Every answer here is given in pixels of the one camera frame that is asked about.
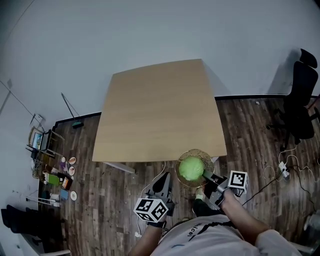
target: chair backrest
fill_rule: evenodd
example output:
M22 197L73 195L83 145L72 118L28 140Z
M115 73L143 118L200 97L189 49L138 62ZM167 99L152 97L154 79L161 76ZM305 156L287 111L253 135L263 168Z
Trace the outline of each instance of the chair backrest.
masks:
M308 105L318 80L318 73L312 68L318 66L316 58L306 50L301 49L301 52L300 61L293 67L291 93L284 100L286 105L293 107Z

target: black office chair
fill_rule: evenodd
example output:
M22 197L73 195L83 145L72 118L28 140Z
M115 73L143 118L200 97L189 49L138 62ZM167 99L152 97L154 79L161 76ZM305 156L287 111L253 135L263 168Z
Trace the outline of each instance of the black office chair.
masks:
M317 68L316 58L304 49L301 49L300 61L296 61L293 67L293 83L291 93L284 98L283 108L274 111L279 113L280 119L284 124L270 124L266 128L286 129L285 145L280 150L286 150L290 138L290 134L294 136L295 144L301 140L310 139L315 135L312 120L318 118L320 122L320 114L315 107L315 114L309 116L307 108L316 82L318 73L313 69Z

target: black baseboard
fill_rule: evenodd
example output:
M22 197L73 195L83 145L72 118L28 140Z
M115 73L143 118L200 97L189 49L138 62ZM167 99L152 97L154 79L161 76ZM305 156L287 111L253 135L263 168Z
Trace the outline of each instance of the black baseboard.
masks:
M270 98L276 98L276 99L283 99L286 97L286 95L283 94L263 94L263 95L234 95L234 96L216 96L214 97L216 101L222 101L222 100L245 100L245 99L270 99ZM92 113L92 114L86 114L82 116L75 117L75 120L81 120L85 118L92 118L101 116L101 112ZM58 124L62 124L65 122L69 122L74 120L73 118L68 118L60 121L56 121L54 127L52 128L53 131L57 128Z

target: white t-shirt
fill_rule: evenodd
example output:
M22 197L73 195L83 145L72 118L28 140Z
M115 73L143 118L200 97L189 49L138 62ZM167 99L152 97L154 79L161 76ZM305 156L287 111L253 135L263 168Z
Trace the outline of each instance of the white t-shirt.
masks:
M197 217L171 229L159 242L152 256L300 256L277 231L267 230L255 246L244 241L225 215Z

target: person's arm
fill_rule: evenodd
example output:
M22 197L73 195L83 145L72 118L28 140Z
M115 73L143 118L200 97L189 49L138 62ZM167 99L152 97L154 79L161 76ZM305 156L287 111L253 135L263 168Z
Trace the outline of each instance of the person's arm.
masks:
M148 225L144 234L129 252L129 256L149 256L158 246L162 227Z
M244 240L255 245L258 235L270 228L260 220L252 217L235 198L234 193L230 189L227 189L223 193L223 196L224 200L221 203L222 210L239 230Z

